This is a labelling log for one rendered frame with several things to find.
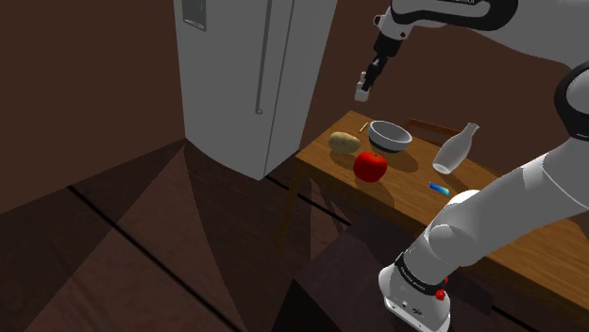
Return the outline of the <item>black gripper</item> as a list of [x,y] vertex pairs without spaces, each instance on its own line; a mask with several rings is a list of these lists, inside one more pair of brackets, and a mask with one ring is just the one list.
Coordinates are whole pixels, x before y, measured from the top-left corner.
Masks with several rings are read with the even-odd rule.
[[356,84],[354,95],[356,101],[365,102],[368,100],[370,90],[385,67],[387,58],[395,57],[401,44],[402,40],[387,37],[382,32],[379,32],[373,46],[376,57],[368,65],[367,69],[361,72],[360,79]]

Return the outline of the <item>grey bowl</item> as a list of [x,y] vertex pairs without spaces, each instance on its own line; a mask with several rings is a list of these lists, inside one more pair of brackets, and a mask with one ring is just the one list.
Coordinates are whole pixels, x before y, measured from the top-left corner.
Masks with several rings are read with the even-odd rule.
[[412,135],[406,129],[386,121],[372,121],[368,138],[378,149],[389,153],[400,152],[412,142]]

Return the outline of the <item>brown potato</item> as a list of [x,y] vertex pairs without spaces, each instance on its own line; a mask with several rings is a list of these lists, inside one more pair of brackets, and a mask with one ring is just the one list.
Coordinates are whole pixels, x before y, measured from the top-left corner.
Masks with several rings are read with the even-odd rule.
[[348,133],[333,132],[328,138],[328,145],[334,152],[352,154],[361,147],[361,142]]

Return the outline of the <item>red apple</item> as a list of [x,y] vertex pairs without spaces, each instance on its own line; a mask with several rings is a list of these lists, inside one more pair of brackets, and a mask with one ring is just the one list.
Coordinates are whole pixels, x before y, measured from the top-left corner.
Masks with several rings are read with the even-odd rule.
[[361,152],[353,164],[355,176],[365,182],[379,181],[385,175],[387,168],[387,160],[371,151]]

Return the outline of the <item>white bottle vase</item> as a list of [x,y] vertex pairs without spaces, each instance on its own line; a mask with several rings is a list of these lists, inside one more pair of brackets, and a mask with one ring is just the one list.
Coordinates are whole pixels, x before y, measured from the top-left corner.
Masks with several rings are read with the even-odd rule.
[[432,162],[433,169],[440,174],[451,174],[466,159],[479,128],[477,124],[468,123],[460,133],[449,138]]

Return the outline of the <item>grey refrigerator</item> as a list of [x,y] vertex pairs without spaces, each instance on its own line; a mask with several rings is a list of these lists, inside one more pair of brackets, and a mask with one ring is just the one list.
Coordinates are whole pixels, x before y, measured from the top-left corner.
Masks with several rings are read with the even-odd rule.
[[260,180],[301,142],[338,0],[174,0],[185,137]]

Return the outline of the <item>dark robot stand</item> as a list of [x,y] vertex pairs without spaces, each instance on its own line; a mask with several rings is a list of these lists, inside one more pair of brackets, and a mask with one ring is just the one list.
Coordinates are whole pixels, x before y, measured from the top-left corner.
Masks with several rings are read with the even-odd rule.
[[418,332],[383,304],[378,274],[412,242],[348,228],[295,275],[271,332]]

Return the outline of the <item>wooden table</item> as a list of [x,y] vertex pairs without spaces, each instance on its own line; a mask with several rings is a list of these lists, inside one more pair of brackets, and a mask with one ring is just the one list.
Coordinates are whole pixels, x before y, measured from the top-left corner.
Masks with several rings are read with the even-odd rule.
[[[323,189],[339,192],[362,208],[397,223],[418,235],[447,202],[429,189],[436,182],[456,194],[479,189],[495,175],[471,160],[452,174],[436,173],[431,163],[436,145],[415,138],[396,154],[387,154],[389,168],[376,183],[365,183],[352,171],[354,155],[330,150],[334,131],[359,138],[361,149],[371,148],[370,118],[349,111],[328,130],[294,155],[294,175],[280,224],[286,226],[303,179],[313,179]],[[589,240],[572,221],[547,225],[483,258],[468,273],[498,293],[501,309],[545,332],[589,332]]]

